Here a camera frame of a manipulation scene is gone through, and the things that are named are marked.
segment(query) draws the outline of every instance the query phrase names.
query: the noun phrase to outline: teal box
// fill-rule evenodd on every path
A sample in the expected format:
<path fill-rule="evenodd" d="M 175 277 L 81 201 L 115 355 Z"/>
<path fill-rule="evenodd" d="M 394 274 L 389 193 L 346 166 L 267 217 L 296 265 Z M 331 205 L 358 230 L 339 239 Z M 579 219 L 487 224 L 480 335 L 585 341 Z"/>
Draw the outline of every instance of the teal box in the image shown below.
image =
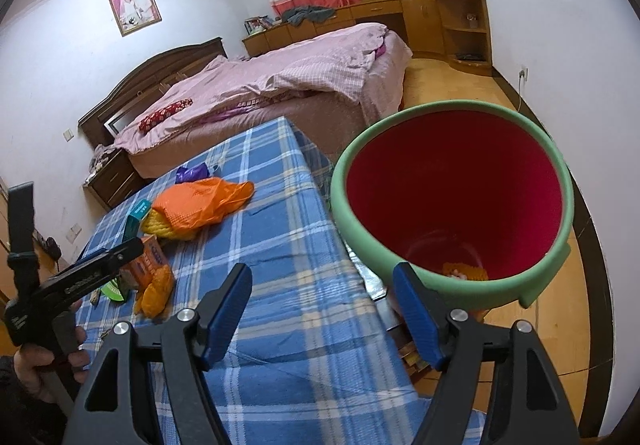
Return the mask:
<path fill-rule="evenodd" d="M 132 211 L 127 215 L 127 221 L 124 224 L 124 233 L 122 234 L 122 241 L 128 241 L 134 237 L 138 237 L 138 231 L 140 229 L 140 223 L 145 216 L 151 210 L 151 202 L 148 200 L 140 200 L 133 207 Z"/>

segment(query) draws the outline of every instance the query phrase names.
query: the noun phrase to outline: wooden headboard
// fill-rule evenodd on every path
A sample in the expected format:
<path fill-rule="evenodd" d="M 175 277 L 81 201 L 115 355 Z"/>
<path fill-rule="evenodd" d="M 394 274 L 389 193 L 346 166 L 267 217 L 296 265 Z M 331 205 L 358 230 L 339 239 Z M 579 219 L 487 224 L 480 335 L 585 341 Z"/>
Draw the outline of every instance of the wooden headboard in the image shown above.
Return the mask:
<path fill-rule="evenodd" d="M 93 147 L 114 136 L 157 102 L 176 82 L 202 71 L 218 55 L 226 57 L 222 39 L 165 51 L 140 64 L 100 104 L 78 121 Z"/>

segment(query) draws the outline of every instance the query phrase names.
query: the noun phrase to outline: pillow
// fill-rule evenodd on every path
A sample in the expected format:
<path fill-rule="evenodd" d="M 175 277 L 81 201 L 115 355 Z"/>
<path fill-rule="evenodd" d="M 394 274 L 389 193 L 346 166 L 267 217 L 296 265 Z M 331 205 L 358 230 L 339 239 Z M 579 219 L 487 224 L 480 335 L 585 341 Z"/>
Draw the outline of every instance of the pillow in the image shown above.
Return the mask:
<path fill-rule="evenodd" d="M 148 114 L 143 118 L 138 124 L 138 130 L 142 134 L 148 133 L 151 129 L 153 129 L 156 125 L 163 122 L 170 116 L 173 116 L 176 112 L 180 112 L 188 105 L 192 105 L 193 100 L 190 98 L 185 98 L 184 100 L 179 100 L 178 102 L 174 102 L 173 104 L 169 104 L 162 109 L 158 109 L 151 114 Z"/>

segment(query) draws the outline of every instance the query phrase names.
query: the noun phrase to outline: hand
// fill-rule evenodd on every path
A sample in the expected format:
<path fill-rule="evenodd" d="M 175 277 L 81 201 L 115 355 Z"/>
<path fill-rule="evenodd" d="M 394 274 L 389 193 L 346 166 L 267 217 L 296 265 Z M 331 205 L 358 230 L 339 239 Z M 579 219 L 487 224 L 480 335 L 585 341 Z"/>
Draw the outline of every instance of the hand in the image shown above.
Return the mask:
<path fill-rule="evenodd" d="M 74 313 L 78 311 L 82 301 L 78 301 L 71 306 L 71 311 Z M 80 326 L 76 327 L 76 338 L 78 343 L 82 344 L 86 340 L 86 333 L 84 328 Z M 14 369 L 15 375 L 20 380 L 24 390 L 29 393 L 33 398 L 40 399 L 47 403 L 54 403 L 55 399 L 53 395 L 47 390 L 47 388 L 40 380 L 35 367 L 41 365 L 49 365 L 53 362 L 53 353 L 49 349 L 41 348 L 34 344 L 23 345 L 14 355 Z M 89 365 L 89 353 L 84 351 L 75 351 L 68 356 L 69 364 L 74 367 L 84 367 Z M 78 371 L 74 373 L 74 378 L 79 383 L 84 383 L 89 371 Z"/>

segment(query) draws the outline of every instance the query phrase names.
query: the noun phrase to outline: electrical outlet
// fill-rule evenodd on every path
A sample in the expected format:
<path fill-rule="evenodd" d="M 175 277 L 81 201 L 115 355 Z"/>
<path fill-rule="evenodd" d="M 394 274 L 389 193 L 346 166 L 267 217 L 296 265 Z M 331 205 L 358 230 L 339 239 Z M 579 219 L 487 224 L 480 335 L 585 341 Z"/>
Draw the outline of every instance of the electrical outlet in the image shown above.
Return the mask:
<path fill-rule="evenodd" d="M 78 237 L 78 235 L 80 234 L 80 232 L 82 232 L 82 227 L 80 225 L 78 225 L 77 223 L 74 224 L 68 232 L 66 232 L 66 240 L 68 240 L 69 243 L 73 244 L 74 241 L 76 240 L 76 238 Z"/>

